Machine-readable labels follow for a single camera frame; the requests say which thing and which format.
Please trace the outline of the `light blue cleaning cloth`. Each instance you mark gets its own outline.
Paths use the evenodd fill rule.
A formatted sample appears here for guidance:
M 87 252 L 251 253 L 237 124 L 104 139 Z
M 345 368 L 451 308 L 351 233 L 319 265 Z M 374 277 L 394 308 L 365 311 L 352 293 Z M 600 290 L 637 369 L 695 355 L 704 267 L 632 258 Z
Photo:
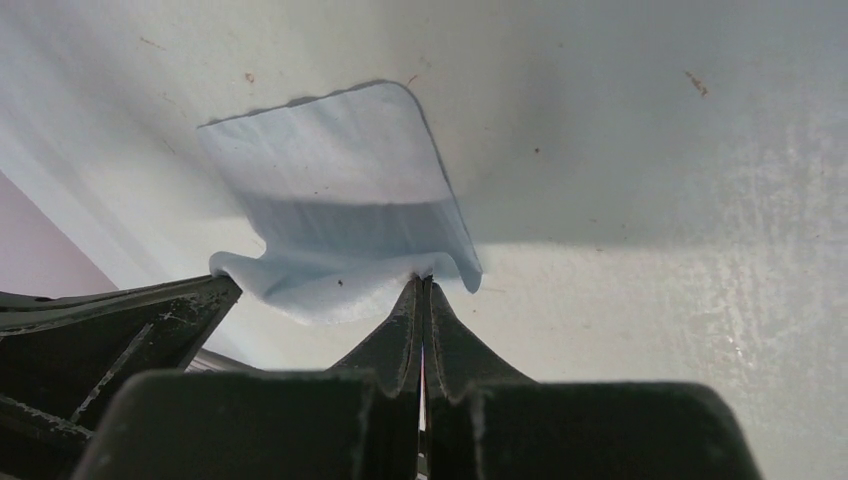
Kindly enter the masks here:
M 303 325 L 388 312 L 412 279 L 474 293 L 483 269 L 420 104 L 373 81 L 209 122 L 199 143 L 253 232 L 256 257 L 210 271 Z

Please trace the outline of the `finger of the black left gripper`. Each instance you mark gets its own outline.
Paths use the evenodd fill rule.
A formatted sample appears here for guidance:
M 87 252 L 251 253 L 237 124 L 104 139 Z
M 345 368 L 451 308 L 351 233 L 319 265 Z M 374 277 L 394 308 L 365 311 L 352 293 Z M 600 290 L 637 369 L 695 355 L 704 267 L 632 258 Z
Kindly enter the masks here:
M 2 478 L 69 478 L 122 385 L 185 371 L 241 294 L 213 276 L 78 297 L 2 293 Z

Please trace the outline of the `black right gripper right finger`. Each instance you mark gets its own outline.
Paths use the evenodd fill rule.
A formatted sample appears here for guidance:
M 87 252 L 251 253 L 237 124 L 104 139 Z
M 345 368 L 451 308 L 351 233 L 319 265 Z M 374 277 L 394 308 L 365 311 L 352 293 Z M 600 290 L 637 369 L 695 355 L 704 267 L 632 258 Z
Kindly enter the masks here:
M 757 479 L 729 406 L 690 382 L 539 382 L 423 283 L 433 479 Z

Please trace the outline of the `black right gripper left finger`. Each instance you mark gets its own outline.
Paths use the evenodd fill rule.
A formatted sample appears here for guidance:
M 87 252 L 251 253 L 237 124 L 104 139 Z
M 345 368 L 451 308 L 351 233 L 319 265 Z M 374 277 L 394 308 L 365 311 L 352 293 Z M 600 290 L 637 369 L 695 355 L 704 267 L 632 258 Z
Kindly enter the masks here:
M 410 280 L 388 317 L 323 371 L 132 377 L 74 477 L 415 478 L 423 294 Z

